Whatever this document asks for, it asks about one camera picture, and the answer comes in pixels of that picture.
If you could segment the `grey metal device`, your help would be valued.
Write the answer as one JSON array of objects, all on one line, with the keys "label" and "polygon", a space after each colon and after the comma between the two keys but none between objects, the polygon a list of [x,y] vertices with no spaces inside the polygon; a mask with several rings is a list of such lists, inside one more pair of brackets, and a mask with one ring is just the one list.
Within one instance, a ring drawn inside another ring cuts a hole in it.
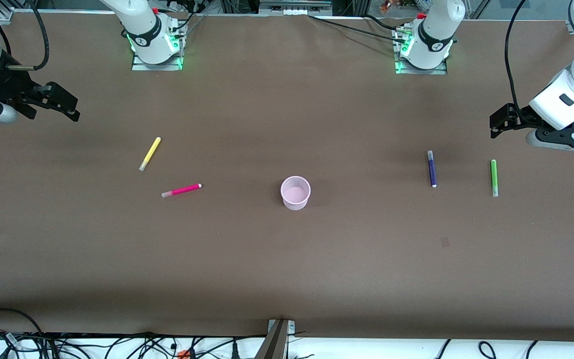
[{"label": "grey metal device", "polygon": [[266,15],[311,14],[333,16],[332,0],[259,0],[258,13]]}]

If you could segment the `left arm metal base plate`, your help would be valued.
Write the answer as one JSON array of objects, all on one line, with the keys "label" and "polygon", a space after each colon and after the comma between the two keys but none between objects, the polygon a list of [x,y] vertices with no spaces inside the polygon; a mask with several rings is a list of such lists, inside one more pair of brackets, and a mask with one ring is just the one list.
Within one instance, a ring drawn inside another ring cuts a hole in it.
[{"label": "left arm metal base plate", "polygon": [[[394,39],[404,39],[405,42],[410,42],[412,39],[412,30],[407,26],[397,26],[395,30],[391,30]],[[415,74],[415,75],[446,75],[448,73],[448,66],[446,59],[440,62],[440,65],[433,69],[421,69],[413,66],[408,59],[402,57],[403,44],[393,42],[394,61],[396,64],[396,74]]]}]

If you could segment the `yellow marker pen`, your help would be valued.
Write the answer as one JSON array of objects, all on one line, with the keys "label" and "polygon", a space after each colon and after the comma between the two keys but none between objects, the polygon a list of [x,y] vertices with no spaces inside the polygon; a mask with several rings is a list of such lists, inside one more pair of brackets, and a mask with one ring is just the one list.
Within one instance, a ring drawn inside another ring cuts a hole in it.
[{"label": "yellow marker pen", "polygon": [[162,138],[161,137],[157,137],[155,138],[155,140],[153,141],[150,149],[148,150],[148,152],[146,153],[146,156],[144,157],[141,165],[139,166],[139,171],[144,172],[146,170],[146,167],[148,166],[148,164],[150,163],[153,155],[155,154],[158,146],[161,143]]}]

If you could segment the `pink marker pen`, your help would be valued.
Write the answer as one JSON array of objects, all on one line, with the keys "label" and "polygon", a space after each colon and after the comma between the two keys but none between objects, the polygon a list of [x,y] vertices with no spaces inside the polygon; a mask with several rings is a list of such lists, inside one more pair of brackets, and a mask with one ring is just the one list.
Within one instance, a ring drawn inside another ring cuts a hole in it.
[{"label": "pink marker pen", "polygon": [[203,187],[203,185],[198,182],[196,184],[192,184],[189,186],[176,188],[175,190],[166,191],[166,192],[161,194],[161,197],[162,198],[173,197],[173,196],[180,195],[183,193],[200,190],[202,187]]}]

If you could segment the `metal table edge bracket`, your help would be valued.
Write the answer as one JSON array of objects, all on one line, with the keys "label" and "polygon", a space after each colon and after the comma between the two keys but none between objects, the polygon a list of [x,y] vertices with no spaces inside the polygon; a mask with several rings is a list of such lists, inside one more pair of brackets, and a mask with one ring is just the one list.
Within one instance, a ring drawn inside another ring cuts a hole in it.
[{"label": "metal table edge bracket", "polygon": [[293,320],[269,320],[268,333],[254,359],[287,359],[289,337],[294,334]]}]

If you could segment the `pink pen holder cup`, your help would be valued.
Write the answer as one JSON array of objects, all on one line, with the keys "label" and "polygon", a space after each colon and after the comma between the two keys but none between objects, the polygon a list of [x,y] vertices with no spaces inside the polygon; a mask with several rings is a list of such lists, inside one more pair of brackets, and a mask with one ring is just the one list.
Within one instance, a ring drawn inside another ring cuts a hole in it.
[{"label": "pink pen holder cup", "polygon": [[280,194],[287,209],[301,210],[309,200],[311,186],[303,177],[288,177],[281,184]]}]

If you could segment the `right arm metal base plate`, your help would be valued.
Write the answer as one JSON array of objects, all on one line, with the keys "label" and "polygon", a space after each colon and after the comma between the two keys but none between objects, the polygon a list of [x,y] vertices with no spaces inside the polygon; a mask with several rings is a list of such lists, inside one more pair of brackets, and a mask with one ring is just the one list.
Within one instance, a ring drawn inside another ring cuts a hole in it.
[{"label": "right arm metal base plate", "polygon": [[169,18],[158,35],[147,40],[128,35],[134,53],[133,71],[177,71],[183,68],[186,25]]}]

